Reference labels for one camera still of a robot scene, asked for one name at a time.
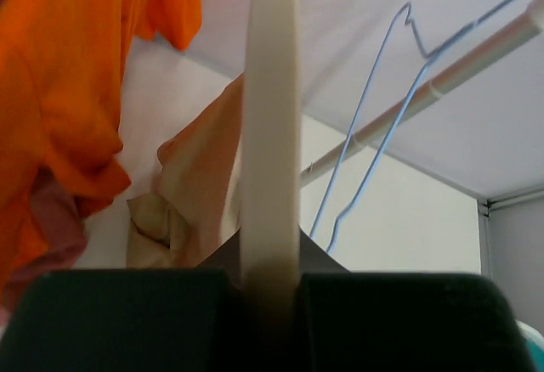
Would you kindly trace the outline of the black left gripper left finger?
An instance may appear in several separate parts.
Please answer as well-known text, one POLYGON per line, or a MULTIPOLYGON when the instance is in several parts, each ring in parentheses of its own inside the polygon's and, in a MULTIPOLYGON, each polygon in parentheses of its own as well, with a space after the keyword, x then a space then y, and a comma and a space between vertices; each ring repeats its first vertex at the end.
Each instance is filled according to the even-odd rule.
POLYGON ((254 343, 219 270, 71 270, 34 281, 4 371, 248 371, 254 343))

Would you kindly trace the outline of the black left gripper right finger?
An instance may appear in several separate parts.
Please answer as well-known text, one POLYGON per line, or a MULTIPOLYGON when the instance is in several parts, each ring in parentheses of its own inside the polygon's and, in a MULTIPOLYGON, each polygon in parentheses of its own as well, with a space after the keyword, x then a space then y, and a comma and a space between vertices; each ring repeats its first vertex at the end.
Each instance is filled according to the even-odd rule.
POLYGON ((468 273, 310 273, 301 279, 295 371, 529 371, 513 311, 468 273))

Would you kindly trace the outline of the beige t shirt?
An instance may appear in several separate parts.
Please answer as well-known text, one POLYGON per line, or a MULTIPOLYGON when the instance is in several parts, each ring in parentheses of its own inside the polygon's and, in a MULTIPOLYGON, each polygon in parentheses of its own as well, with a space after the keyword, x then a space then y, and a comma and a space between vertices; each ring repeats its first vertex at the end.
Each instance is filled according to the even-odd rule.
POLYGON ((238 76, 157 150, 149 193, 127 201, 128 268, 193 268, 240 227, 241 106, 238 76))

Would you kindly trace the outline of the beige wooden hanger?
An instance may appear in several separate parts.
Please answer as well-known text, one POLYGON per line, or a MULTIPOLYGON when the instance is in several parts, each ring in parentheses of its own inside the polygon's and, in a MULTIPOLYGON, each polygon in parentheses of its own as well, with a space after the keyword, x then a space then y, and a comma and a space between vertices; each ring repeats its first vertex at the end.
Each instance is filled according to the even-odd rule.
POLYGON ((298 0, 251 0, 241 129, 241 286, 259 326, 287 330, 298 286, 298 0))

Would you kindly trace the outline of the teal t shirt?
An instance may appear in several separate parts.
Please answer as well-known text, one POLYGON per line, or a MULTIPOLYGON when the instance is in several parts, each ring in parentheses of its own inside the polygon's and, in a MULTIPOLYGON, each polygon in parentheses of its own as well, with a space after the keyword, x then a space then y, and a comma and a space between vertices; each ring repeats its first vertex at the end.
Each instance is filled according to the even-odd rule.
POLYGON ((517 320, 517 326, 522 333, 525 344, 530 353, 535 369, 539 372, 544 371, 544 338, 535 328, 517 320))

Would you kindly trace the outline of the light blue wire hanger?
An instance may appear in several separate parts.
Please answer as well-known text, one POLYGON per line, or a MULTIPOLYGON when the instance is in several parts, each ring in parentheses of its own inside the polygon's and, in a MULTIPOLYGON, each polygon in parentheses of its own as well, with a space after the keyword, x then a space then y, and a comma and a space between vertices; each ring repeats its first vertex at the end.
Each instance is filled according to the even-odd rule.
POLYGON ((361 150, 376 139, 381 141, 364 177, 361 179, 360 184, 354 192, 354 196, 335 217, 331 229, 331 236, 326 247, 326 253, 332 254, 334 252, 338 241, 338 234, 344 220, 359 204, 360 198, 371 181, 371 178, 377 169, 377 165, 382 159, 398 126, 402 122, 421 113, 430 105, 437 103, 454 89, 460 87, 465 82, 490 68, 492 65, 541 34, 542 28, 539 19, 541 16, 540 12, 543 0, 534 0, 522 14, 463 55, 459 60, 450 64, 438 75, 433 77, 428 76, 429 71, 434 65, 461 40, 474 33, 485 22, 512 5, 515 1, 517 0, 501 0, 479 17, 470 20, 467 24, 463 25, 432 49, 427 49, 422 40, 421 33, 417 27, 417 19, 413 14, 412 2, 404 3, 397 10, 383 36, 382 43, 380 44, 376 58, 369 71, 360 99, 355 107, 352 120, 349 123, 345 139, 318 160, 313 161, 301 173, 301 181, 305 185, 322 177, 326 172, 331 174, 312 227, 309 231, 309 237, 314 238, 320 225, 323 212, 326 209, 326 205, 336 185, 337 175, 341 165, 347 159, 361 152, 361 150), (415 75, 409 89, 401 100, 390 106, 365 126, 358 127, 357 123, 363 104, 375 81, 377 69, 381 64, 393 29, 398 24, 402 24, 411 29, 411 34, 417 50, 423 60, 422 67, 415 75))

